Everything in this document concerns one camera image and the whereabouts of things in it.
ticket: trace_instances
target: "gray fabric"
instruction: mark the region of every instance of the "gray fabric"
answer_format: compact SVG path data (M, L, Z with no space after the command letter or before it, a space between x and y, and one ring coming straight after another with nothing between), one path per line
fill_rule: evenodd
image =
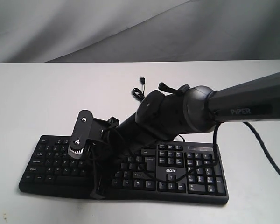
M191 1L51 62L280 59L280 0Z
M0 62L46 62L188 0L0 0Z

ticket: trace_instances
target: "spacebar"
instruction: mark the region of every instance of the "spacebar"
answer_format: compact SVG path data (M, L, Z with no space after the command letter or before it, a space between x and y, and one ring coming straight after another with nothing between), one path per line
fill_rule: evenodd
M85 177L71 177L71 176L58 176L56 179L56 184L60 185L85 185L88 178Z

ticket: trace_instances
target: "white tabletop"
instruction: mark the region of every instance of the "white tabletop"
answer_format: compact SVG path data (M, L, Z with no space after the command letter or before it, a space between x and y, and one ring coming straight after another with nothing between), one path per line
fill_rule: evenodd
M280 224L280 177L252 132L242 123L218 132L229 191L225 206L190 203L110 202L21 193L18 183L39 137L71 135L82 109L121 121L139 103L131 89L146 78L146 93L159 82L215 90L280 71L280 61L0 64L0 223L11 224ZM280 167L280 122L253 123ZM212 142L212 134L184 136Z

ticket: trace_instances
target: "white table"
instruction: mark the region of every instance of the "white table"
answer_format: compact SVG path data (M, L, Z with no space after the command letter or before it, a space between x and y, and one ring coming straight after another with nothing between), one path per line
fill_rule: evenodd
M11 224L280 224L280 177L252 132L223 124L218 143L229 191L224 206L161 202L110 202L21 193L18 182L42 134L71 135L77 114L121 121L163 81L172 87L207 85L220 90L280 71L280 61L0 64L0 223ZM253 123L280 167L280 122ZM212 142L212 134L185 135Z

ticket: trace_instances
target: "keyboard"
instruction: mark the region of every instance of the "keyboard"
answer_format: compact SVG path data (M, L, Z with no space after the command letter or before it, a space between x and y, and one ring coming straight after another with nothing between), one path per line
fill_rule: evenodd
M80 160L69 157L69 141L68 136L41 136L20 180L20 191L92 199L92 170L84 156ZM166 183L150 179L143 170L160 180L175 180L196 166L212 163L212 144L173 141L142 149L136 158L126 157L119 164L103 196L107 200L225 204L229 197L217 150L215 167L196 169L176 183Z

